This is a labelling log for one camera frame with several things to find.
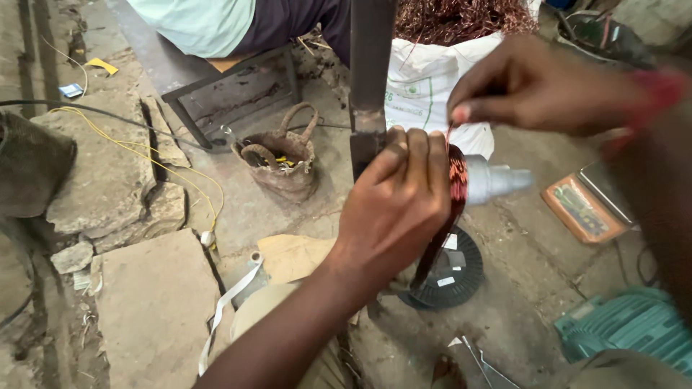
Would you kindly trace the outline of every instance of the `wooden bench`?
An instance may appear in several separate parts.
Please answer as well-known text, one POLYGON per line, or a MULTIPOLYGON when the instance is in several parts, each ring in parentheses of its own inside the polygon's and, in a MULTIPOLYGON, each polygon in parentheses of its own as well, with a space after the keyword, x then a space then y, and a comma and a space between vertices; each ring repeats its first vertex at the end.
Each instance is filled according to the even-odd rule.
POLYGON ((194 55, 183 54, 173 43, 146 24, 127 0, 106 0, 106 4, 116 16, 123 35, 132 46, 137 60, 142 64, 161 99, 173 108, 195 140, 208 152, 226 152, 230 148, 213 145, 204 136, 183 106, 180 97, 269 58, 283 55, 286 76, 291 87, 291 100, 294 104, 302 101, 290 44, 254 55, 204 60, 194 55))

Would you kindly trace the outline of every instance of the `yellow wire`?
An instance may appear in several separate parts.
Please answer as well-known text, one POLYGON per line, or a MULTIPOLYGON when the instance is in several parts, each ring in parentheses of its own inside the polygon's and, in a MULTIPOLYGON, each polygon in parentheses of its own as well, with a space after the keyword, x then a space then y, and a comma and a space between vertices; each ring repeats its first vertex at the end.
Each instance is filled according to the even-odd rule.
POLYGON ((89 120, 89 118, 87 118, 79 109, 76 109, 76 108, 74 108, 74 107, 62 107, 62 108, 51 109, 51 112, 55 112, 55 111, 65 111, 65 112, 70 112, 70 113, 72 113, 72 114, 76 114, 76 115, 81 116, 81 117, 86 121, 86 123, 89 125, 89 127, 91 127, 91 129, 94 130, 97 134, 99 134, 99 135, 101 135, 102 137, 108 139, 109 141, 111 141, 111 142, 117 144, 118 146, 121 146, 122 148, 125 148, 125 149, 127 149, 127 150, 129 150, 129 151, 131 151, 131 152, 133 152, 133 153, 135 153, 135 154, 141 156, 142 158, 147 159, 148 161, 157 164, 158 166, 161 166, 163 169, 167 170, 168 172, 171 172, 172 174, 175 174, 176 176, 178 176, 178 177, 180 177, 181 179, 183 179, 185 182, 187 182, 187 183, 189 183, 190 185, 192 185, 195 189, 197 189, 197 190, 202 194, 202 196, 204 196, 204 198, 205 198, 205 199, 207 200, 207 202, 209 203, 209 208, 211 208, 211 210, 212 210, 212 215, 214 215, 214 219, 212 220, 212 226, 211 226, 211 228, 209 228, 209 231, 213 231, 213 230, 214 230, 214 228, 216 227, 216 221, 217 221, 217 218, 218 218, 218 216, 219 216, 219 213, 221 213, 221 209, 223 209, 224 204, 225 204, 225 202, 226 202, 226 199, 225 199, 225 196, 224 196, 224 190, 221 188, 221 186, 219 185, 219 183, 216 182, 216 180, 214 180, 213 178, 209 177, 208 175, 206 175, 206 174, 204 174, 204 173, 202 173, 202 172, 199 172, 199 171, 197 171, 197 170, 195 170, 195 169, 189 168, 188 166, 173 165, 173 166, 176 166, 176 167, 178 167, 178 168, 186 168, 186 169, 188 169, 188 170, 191 170, 191 171, 193 171, 193 172, 199 174, 200 176, 202 176, 202 177, 204 177, 204 178, 206 178, 206 179, 212 181, 214 184, 216 184, 217 188, 219 189, 219 191, 220 191, 220 193, 221 193, 221 206, 219 207, 219 211, 218 211, 218 212, 214 210, 214 205, 212 204, 212 201, 211 201, 211 199, 209 198, 209 196, 207 196, 207 194, 206 194, 202 189, 200 189, 197 185, 195 185, 193 182, 191 182, 191 181, 188 180, 187 178, 181 176, 180 174, 174 172, 173 170, 171 170, 171 169, 165 167, 164 165, 161 165, 159 162, 156 162, 154 159, 152 159, 152 158, 150 158, 150 157, 148 157, 148 156, 146 156, 146 155, 144 155, 144 154, 138 152, 137 150, 131 149, 131 148, 125 146, 125 145, 136 145, 136 146, 146 147, 146 148, 148 148, 148 149, 150 149, 150 150, 153 150, 153 151, 157 152, 159 155, 161 155, 161 153, 160 153, 157 149, 151 147, 150 145, 145 145, 145 144, 142 144, 142 143, 118 141, 118 140, 116 140, 116 139, 111 138, 108 134, 106 134, 106 133, 103 132, 100 128, 98 128, 95 124, 93 124, 93 122, 92 122, 91 120, 89 120))

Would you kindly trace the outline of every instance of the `yellow paper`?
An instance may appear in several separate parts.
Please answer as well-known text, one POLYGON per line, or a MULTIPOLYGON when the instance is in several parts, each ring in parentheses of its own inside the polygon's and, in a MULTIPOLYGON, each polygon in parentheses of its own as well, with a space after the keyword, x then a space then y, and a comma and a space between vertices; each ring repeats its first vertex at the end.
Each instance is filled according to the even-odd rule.
POLYGON ((99 58, 94 58, 92 60, 89 60, 89 62, 87 62, 85 65, 98 66, 100 68, 104 68, 111 75, 116 74, 116 71, 118 71, 118 68, 116 68, 113 65, 107 64, 106 62, 103 62, 103 60, 101 60, 99 58))

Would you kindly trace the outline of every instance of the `fingernail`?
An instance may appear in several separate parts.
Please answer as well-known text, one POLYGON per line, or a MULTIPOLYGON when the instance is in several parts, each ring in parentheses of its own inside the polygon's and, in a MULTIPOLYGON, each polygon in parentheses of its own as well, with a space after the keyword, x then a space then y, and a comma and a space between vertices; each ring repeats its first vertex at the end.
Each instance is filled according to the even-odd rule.
POLYGON ((466 104, 459 105, 452 111, 452 120, 454 120, 455 124, 468 122, 470 116, 471 108, 466 104))

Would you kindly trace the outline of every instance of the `light blue shirt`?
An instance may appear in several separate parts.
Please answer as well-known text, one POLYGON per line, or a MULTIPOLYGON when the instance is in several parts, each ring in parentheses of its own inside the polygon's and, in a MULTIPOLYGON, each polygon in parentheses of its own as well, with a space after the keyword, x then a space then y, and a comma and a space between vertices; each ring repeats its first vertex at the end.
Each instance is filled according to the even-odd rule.
POLYGON ((185 54, 222 58, 248 32, 255 0, 128 0, 158 33, 185 54))

